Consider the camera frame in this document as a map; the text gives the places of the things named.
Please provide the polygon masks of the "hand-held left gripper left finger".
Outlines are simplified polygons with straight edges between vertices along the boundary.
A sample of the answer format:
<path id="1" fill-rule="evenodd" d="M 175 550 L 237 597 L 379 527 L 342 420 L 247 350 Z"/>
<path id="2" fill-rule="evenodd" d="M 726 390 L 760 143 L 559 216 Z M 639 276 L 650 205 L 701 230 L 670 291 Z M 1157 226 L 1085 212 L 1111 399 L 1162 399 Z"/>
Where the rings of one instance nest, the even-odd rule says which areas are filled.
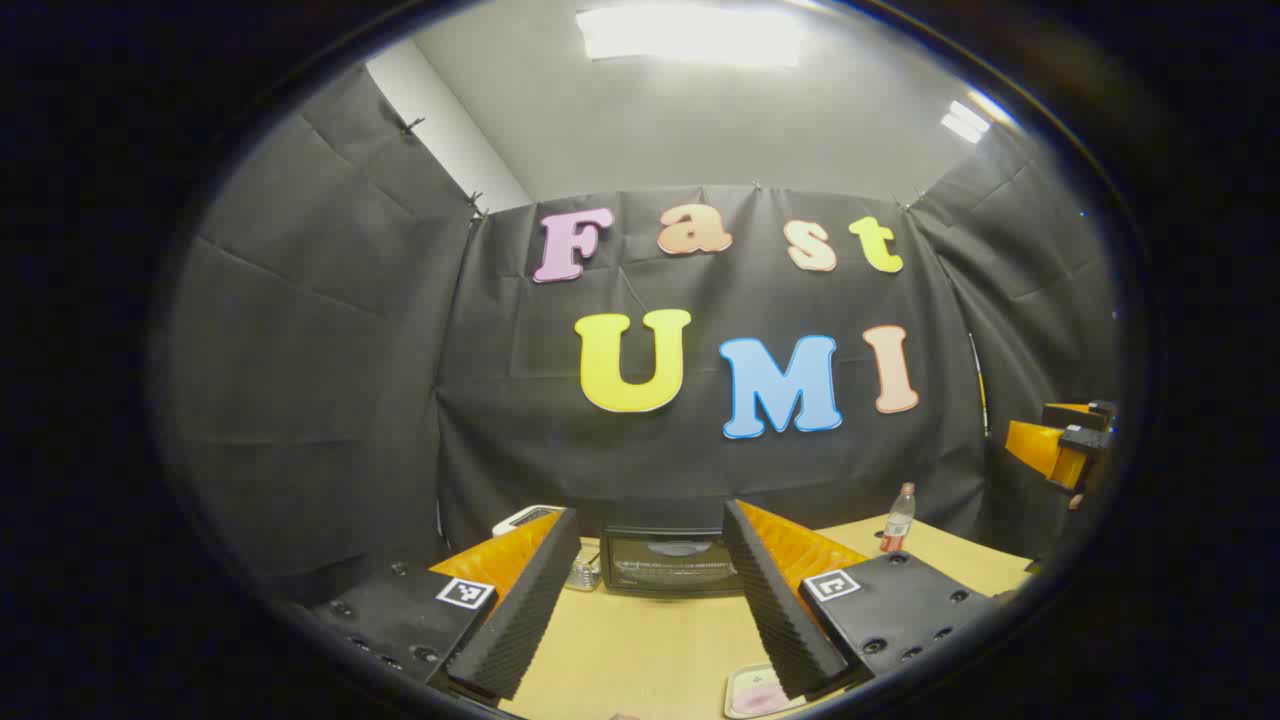
<path id="1" fill-rule="evenodd" d="M 512 700 L 581 547 L 552 509 L 449 557 L 402 547 L 305 573 L 321 647 L 398 701 Z"/>

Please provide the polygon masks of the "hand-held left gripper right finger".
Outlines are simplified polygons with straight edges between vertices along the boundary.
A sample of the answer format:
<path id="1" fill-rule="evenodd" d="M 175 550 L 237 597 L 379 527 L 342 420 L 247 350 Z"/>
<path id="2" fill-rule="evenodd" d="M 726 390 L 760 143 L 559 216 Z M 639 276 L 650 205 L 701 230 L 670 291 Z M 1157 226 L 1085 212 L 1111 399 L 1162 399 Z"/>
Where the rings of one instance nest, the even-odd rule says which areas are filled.
<path id="1" fill-rule="evenodd" d="M 896 674 L 998 607 L 915 555 L 867 557 L 740 500 L 723 505 L 723 537 L 790 698 Z"/>

